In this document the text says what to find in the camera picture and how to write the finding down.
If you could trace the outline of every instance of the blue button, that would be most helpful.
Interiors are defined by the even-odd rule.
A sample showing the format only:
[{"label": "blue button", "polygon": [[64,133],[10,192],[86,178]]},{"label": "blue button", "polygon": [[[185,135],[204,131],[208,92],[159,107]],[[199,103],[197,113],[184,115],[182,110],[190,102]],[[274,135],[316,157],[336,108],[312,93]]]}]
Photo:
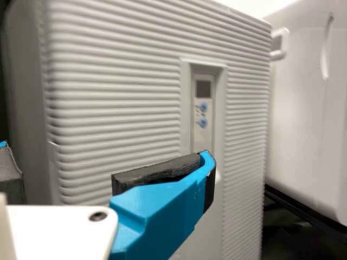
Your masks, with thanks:
[{"label": "blue button", "polygon": [[202,103],[200,104],[200,111],[201,111],[202,113],[204,113],[204,112],[206,112],[206,110],[207,110],[207,103],[206,103],[206,102],[202,102]]},{"label": "blue button", "polygon": [[199,121],[199,125],[201,128],[205,128],[207,126],[207,119],[206,118],[201,118]]}]

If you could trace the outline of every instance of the handle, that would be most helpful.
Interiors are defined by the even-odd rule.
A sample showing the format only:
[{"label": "handle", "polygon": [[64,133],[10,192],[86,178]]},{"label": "handle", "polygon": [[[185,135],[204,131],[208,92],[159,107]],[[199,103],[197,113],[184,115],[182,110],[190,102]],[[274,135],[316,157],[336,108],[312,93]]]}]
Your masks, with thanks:
[{"label": "handle", "polygon": [[324,30],[324,39],[322,44],[322,50],[320,52],[320,72],[322,73],[323,80],[329,78],[329,38],[332,22],[334,21],[333,13],[329,14]]},{"label": "handle", "polygon": [[272,31],[271,61],[283,60],[288,52],[289,30],[285,27]]}]

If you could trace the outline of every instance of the gray object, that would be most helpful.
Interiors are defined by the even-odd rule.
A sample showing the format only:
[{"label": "gray object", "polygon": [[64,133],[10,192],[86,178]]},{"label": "gray object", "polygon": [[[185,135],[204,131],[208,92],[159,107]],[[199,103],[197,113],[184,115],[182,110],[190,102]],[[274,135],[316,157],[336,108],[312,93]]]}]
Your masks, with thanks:
[{"label": "gray object", "polygon": [[8,204],[24,204],[23,180],[10,147],[0,147],[0,192],[7,195]]}]

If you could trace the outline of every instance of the black rubber pad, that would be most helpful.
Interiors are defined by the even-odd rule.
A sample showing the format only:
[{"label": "black rubber pad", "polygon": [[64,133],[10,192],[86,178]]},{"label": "black rubber pad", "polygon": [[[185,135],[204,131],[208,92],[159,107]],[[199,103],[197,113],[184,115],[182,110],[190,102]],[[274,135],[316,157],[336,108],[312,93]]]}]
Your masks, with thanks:
[{"label": "black rubber pad", "polygon": [[111,175],[112,194],[118,195],[139,185],[178,181],[200,167],[200,155],[188,154],[159,164]]}]

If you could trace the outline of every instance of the white cabinet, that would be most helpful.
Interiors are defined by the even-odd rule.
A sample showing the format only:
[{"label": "white cabinet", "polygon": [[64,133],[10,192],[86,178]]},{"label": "white cabinet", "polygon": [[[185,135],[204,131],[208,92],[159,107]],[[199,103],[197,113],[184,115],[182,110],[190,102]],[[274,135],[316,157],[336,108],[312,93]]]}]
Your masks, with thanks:
[{"label": "white cabinet", "polygon": [[265,18],[290,30],[272,64],[266,182],[347,225],[347,3],[302,0]]}]

